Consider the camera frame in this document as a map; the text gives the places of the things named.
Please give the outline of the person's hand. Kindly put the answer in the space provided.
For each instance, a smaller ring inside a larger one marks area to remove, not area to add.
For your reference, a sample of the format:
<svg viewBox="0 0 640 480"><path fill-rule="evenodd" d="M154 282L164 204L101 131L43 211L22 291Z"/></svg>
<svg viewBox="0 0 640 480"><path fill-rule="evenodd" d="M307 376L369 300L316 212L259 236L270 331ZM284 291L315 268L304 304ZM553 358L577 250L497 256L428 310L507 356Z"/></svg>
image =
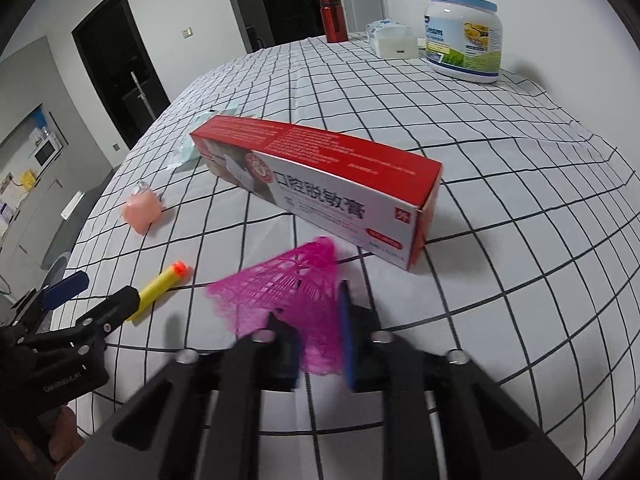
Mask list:
<svg viewBox="0 0 640 480"><path fill-rule="evenodd" d="M49 437L49 455L55 469L60 470L85 444L85 439L78 434L76 414L68 405L63 405L39 421Z"/></svg>

